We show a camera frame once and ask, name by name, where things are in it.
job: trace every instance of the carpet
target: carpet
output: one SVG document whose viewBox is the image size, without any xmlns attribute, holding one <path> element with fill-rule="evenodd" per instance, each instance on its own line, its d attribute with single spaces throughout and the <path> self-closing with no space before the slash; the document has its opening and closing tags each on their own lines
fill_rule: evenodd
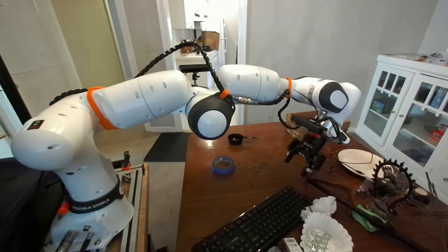
<svg viewBox="0 0 448 252">
<path fill-rule="evenodd" d="M 185 162 L 187 155 L 188 132 L 165 132 L 160 134 L 145 162 Z"/>
</svg>

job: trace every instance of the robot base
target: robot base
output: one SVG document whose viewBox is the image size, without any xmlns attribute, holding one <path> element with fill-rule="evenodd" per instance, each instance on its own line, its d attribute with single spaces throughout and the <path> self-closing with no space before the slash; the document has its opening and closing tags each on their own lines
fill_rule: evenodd
<svg viewBox="0 0 448 252">
<path fill-rule="evenodd" d="M 68 230 L 75 230 L 78 235 L 67 252 L 80 251 L 89 232 L 94 233 L 94 236 L 86 250 L 106 251 L 107 245 L 115 240 L 114 236 L 116 236 L 117 239 L 121 239 L 121 251 L 125 251 L 127 244 L 129 244 L 129 251 L 135 251 L 133 248 L 136 246 L 139 225 L 142 167 L 139 165 L 116 173 L 121 183 L 125 184 L 123 187 L 126 197 L 115 200 L 107 207 L 95 212 L 84 214 L 68 212 L 62 218 L 56 215 L 51 232 L 47 236 L 45 252 L 55 252 Z M 89 225 L 90 229 L 84 231 L 84 225 Z"/>
</svg>

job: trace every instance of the black keyboard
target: black keyboard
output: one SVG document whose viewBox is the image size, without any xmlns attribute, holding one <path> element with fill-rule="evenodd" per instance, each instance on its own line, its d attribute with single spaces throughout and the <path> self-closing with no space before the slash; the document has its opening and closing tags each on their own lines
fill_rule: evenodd
<svg viewBox="0 0 448 252">
<path fill-rule="evenodd" d="M 311 204 L 294 189 L 286 187 L 195 244 L 191 251 L 267 251 L 302 223 L 300 212 Z"/>
</svg>

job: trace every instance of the floor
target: floor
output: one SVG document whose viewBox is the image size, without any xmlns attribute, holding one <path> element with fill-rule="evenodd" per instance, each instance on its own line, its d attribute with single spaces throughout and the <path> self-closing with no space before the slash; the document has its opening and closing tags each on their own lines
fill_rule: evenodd
<svg viewBox="0 0 448 252">
<path fill-rule="evenodd" d="M 143 158 L 159 137 L 159 133 L 147 132 L 143 126 L 127 130 L 102 131 L 95 135 L 98 149 L 111 160 L 123 158 L 123 152 L 131 154 L 131 164 L 143 163 Z M 176 250 L 177 224 L 181 207 L 184 162 L 149 163 L 149 217 L 148 231 L 155 248 L 168 246 Z"/>
</svg>

